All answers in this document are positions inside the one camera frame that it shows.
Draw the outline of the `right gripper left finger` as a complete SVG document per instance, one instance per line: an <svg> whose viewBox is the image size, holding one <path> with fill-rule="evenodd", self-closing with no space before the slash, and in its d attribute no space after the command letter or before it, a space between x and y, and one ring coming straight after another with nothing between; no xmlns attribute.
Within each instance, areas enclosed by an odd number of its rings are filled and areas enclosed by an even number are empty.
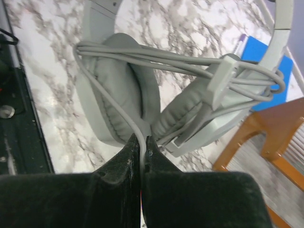
<svg viewBox="0 0 304 228"><path fill-rule="evenodd" d="M3 228L138 228L139 143L91 173L2 175Z"/></svg>

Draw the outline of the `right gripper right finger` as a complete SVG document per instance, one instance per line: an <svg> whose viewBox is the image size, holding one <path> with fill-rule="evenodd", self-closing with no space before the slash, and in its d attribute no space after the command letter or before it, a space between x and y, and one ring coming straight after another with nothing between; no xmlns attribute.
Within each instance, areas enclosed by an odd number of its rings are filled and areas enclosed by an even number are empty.
<svg viewBox="0 0 304 228"><path fill-rule="evenodd" d="M253 177L238 171L182 172L146 140L143 218L149 228L270 228Z"/></svg>

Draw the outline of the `grey white headphones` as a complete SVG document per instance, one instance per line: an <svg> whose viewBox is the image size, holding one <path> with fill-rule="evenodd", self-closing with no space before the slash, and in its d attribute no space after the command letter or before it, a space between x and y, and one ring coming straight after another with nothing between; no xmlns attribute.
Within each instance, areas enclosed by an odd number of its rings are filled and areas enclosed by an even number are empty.
<svg viewBox="0 0 304 228"><path fill-rule="evenodd" d="M288 43L294 3L275 2L274 31L257 63L234 54L187 57L138 44L115 33L119 0L88 0L84 39L74 46L77 92L97 138L125 144L149 135L173 156L206 146L249 110L285 90L278 66Z"/></svg>

